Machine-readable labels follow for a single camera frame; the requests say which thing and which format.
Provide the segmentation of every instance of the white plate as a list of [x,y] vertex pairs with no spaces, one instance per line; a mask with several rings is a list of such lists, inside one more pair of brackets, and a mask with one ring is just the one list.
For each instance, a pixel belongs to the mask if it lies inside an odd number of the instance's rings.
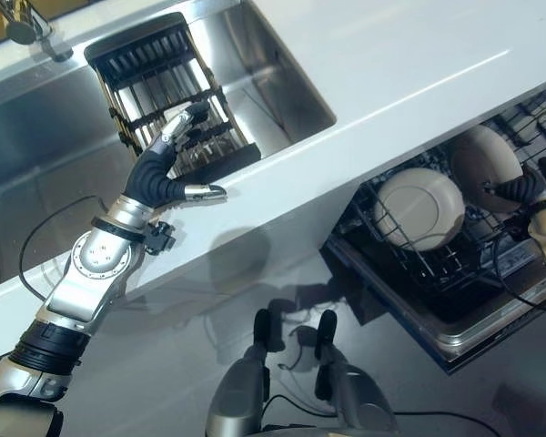
[[488,127],[477,125],[455,137],[451,144],[451,171],[465,198],[490,212],[512,212],[519,203],[486,193],[492,185],[521,176],[520,161],[508,143]]
[[403,249],[412,250],[409,241],[416,250],[444,246],[463,224],[465,205],[459,189],[427,168],[397,173],[380,188],[379,199],[374,220],[382,235]]

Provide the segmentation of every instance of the wire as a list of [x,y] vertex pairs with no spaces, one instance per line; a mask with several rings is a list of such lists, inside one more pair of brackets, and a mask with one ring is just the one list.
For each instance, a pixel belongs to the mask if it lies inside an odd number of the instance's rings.
[[499,253],[498,253],[498,247],[500,246],[500,239],[496,239],[493,242],[493,247],[491,250],[492,257],[493,257],[493,268],[495,269],[495,275],[498,277],[498,279],[501,282],[501,286],[503,287],[504,291],[508,293],[510,296],[512,296],[515,300],[519,300],[522,303],[525,303],[526,305],[530,305],[531,307],[535,308],[536,310],[546,311],[546,305],[539,305],[534,302],[530,302],[529,300],[524,299],[522,296],[518,295],[514,291],[510,289],[508,284],[506,283],[505,279],[501,276],[500,272],[500,263],[498,261]]
[[304,408],[302,407],[301,405],[299,405],[298,403],[292,401],[290,398],[288,398],[287,396],[283,395],[283,394],[276,394],[275,396],[273,396],[271,399],[269,399],[267,401],[267,403],[265,404],[265,407],[263,407],[263,413],[261,414],[261,417],[265,416],[265,412],[267,411],[267,408],[269,408],[269,405],[277,398],[280,398],[280,399],[283,399],[287,402],[289,402],[291,405],[293,405],[295,408],[297,408],[298,410],[300,410],[301,412],[304,412],[306,414],[309,414],[310,416],[316,416],[316,417],[323,417],[324,419],[330,419],[330,418],[334,418],[334,417],[338,417],[338,415],[336,413],[333,413],[333,414],[321,414],[319,412],[311,412],[310,410],[308,410],[307,408]]
[[471,416],[466,416],[465,414],[459,414],[458,412],[393,412],[395,416],[450,416],[450,417],[457,417],[459,419],[463,419],[465,421],[477,423],[478,425],[482,426],[489,432],[491,432],[496,437],[501,437],[501,434],[494,428],[491,427],[491,425],[488,425],[484,421],[480,421],[479,419],[476,419]]
[[103,199],[101,199],[99,196],[90,195],[90,196],[84,196],[82,198],[78,198],[77,200],[63,206],[62,208],[59,208],[54,213],[50,214],[47,218],[45,218],[43,221],[41,221],[38,225],[36,225],[33,228],[33,230],[30,231],[25,241],[22,243],[22,246],[20,247],[20,252],[18,253],[18,278],[22,282],[22,285],[24,285],[28,291],[30,291],[37,299],[43,302],[45,301],[46,297],[40,294],[32,285],[30,285],[25,278],[25,273],[23,271],[23,264],[25,260],[26,247],[28,246],[28,243],[30,242],[32,237],[36,234],[36,232],[38,232],[38,230],[41,229],[50,219],[52,219],[54,216],[57,216],[58,214],[62,212],[67,211],[69,208],[72,208],[74,205],[84,202],[86,200],[89,200],[91,198],[96,198],[101,209],[107,212],[106,204],[103,202]]
[[[324,419],[331,419],[336,418],[338,415],[336,413],[333,414],[319,414],[316,412],[311,412],[310,410],[303,408],[301,405],[297,404],[296,402],[292,401],[287,396],[284,396],[282,394],[276,394],[271,399],[268,400],[268,402],[265,404],[265,407],[263,408],[263,414],[261,417],[265,416],[265,412],[267,411],[268,406],[277,398],[283,399],[287,402],[289,402],[291,405],[293,405],[295,408],[300,410],[301,412],[304,412],[306,414],[309,414],[310,416],[316,416],[316,417],[322,417]],[[493,428],[491,425],[487,424],[484,421],[481,421],[480,419],[476,419],[475,417],[471,417],[465,414],[459,414],[458,412],[393,412],[395,416],[450,416],[450,417],[456,417],[458,419],[463,419],[464,421],[469,421],[473,423],[477,423],[479,426],[482,426],[489,432],[491,432],[495,437],[501,437],[501,434]]]

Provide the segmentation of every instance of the silver robotic arm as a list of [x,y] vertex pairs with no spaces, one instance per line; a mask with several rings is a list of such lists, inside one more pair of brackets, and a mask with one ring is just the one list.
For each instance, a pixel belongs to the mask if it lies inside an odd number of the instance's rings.
[[169,246],[167,225],[149,224],[155,208],[226,196],[218,186],[184,185],[167,177],[178,140],[206,119],[207,110],[206,102],[193,104],[164,126],[135,164],[124,193],[76,241],[64,277],[15,349],[0,360],[0,436],[60,433],[62,413],[50,402],[65,395],[72,370],[148,240],[160,241],[148,252]]

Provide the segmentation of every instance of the dish rack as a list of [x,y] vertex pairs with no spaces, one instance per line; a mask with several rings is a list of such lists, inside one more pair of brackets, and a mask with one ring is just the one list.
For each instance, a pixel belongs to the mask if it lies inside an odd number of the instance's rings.
[[158,18],[85,50],[119,139],[141,154],[167,122],[167,111],[206,100],[208,119],[191,130],[174,177],[211,182],[261,158],[231,113],[222,87],[198,52],[184,16]]
[[[546,157],[546,90],[515,107],[505,110],[485,121],[485,126],[499,133],[514,150],[522,164],[538,168],[538,159]],[[446,246],[418,251],[407,239],[402,247],[388,243],[376,225],[373,209],[381,204],[385,215],[392,220],[393,230],[400,229],[381,202],[378,192],[382,184],[394,174],[406,168],[431,168],[448,175],[450,171],[450,142],[416,156],[415,158],[382,173],[361,184],[349,208],[337,226],[337,232],[345,235],[353,229],[365,228],[372,239],[389,248],[393,257],[427,298],[439,299],[460,296],[461,291],[484,282],[498,291],[501,282],[495,274],[492,250],[496,241],[500,274],[511,273],[536,260],[541,255],[525,235],[519,231],[527,228],[512,226],[514,220],[525,220],[521,211],[508,215],[492,214],[486,210],[466,205],[465,219],[459,234]]]

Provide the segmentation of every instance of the floor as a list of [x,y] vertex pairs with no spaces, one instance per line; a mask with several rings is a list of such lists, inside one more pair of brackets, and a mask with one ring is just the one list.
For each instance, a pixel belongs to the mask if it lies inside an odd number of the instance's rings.
[[[298,357],[298,335],[291,332],[300,325],[316,327],[321,312],[332,308],[339,316],[335,344],[377,381],[393,410],[461,412],[491,424],[504,437],[546,436],[546,315],[447,376],[370,295],[359,292],[354,279],[332,277],[324,259],[315,256],[192,320],[182,321],[186,317],[178,308],[147,310],[141,301],[117,308],[59,402],[66,415],[62,435],[204,435],[220,378],[251,342],[255,312],[269,307],[282,315],[281,331],[274,332],[279,352],[267,360],[271,394],[328,409],[313,395],[312,348],[303,348],[292,371],[286,368]],[[369,320],[363,326],[348,304],[356,300]],[[264,423],[336,422],[275,400]],[[399,418],[399,426],[409,437],[491,435],[447,417]]]

